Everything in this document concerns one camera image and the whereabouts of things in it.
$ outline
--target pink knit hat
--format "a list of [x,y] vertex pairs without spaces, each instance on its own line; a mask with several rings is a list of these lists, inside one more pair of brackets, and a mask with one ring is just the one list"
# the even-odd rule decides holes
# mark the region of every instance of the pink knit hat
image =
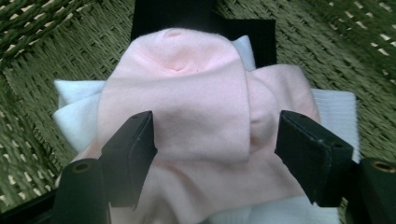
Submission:
[[116,212],[115,223],[196,223],[302,194],[274,153],[284,109],[318,120],[297,66],[247,72],[229,40],[192,30],[136,39],[106,82],[88,150],[98,152],[125,120],[151,110],[159,152],[137,209]]

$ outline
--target pink fabric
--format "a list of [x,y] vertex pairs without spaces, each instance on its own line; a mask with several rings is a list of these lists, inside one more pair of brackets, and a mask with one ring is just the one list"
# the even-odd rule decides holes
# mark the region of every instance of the pink fabric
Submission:
[[97,158],[125,120],[152,110],[159,153],[137,209],[120,209],[114,218],[197,223],[221,210],[303,193],[274,153],[282,109],[318,121],[299,67],[247,72],[226,38],[163,30],[125,51],[101,95],[98,136],[79,157]]

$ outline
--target white cloth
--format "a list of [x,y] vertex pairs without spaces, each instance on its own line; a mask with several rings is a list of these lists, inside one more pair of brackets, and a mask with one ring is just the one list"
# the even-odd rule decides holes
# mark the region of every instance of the white cloth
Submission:
[[[247,70],[254,70],[254,58],[248,37],[233,42]],[[104,81],[55,81],[60,93],[60,109],[53,117],[65,138],[78,152],[96,136],[97,106]],[[356,100],[351,92],[313,90],[321,124],[346,140],[359,160]],[[339,223],[337,210],[311,205],[306,196],[298,196],[220,212],[208,220],[213,224],[236,223]]]

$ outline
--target woven wicker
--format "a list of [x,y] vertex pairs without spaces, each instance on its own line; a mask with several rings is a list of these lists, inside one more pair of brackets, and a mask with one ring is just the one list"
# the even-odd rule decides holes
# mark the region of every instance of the woven wicker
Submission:
[[[133,1],[0,1],[0,209],[43,194],[75,156],[55,127],[55,78],[105,79],[129,45]],[[396,161],[396,2],[219,0],[226,18],[276,19],[280,63],[358,96],[361,154]]]

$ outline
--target wicker basket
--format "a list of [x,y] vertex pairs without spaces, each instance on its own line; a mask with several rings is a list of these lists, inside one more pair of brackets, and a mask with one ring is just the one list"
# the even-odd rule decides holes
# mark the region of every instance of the wicker basket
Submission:
[[[55,127],[55,78],[106,79],[129,45],[134,1],[0,1],[0,209],[54,188],[75,156]],[[396,2],[219,0],[226,18],[276,19],[279,63],[358,97],[361,154],[396,161]]]

